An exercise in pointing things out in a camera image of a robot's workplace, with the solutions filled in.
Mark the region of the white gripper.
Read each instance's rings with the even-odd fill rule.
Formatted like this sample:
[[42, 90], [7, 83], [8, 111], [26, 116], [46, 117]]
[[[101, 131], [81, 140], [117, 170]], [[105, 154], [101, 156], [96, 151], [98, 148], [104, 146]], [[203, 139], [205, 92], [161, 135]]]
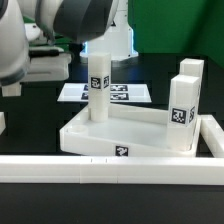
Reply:
[[69, 77], [72, 56], [60, 47], [31, 47], [30, 66], [22, 82], [63, 81]]

